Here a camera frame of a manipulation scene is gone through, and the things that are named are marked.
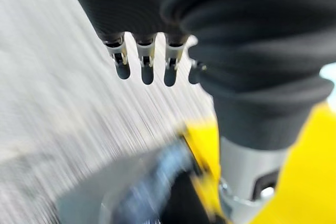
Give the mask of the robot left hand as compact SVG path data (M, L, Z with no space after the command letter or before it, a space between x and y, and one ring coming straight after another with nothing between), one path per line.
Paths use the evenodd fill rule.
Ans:
M166 37L164 82L172 86L190 35L189 80L213 97L220 135L220 203L246 223L266 204L289 147L333 83L335 0L78 0L115 62L130 76L124 33L136 42L142 80L153 81L154 38Z

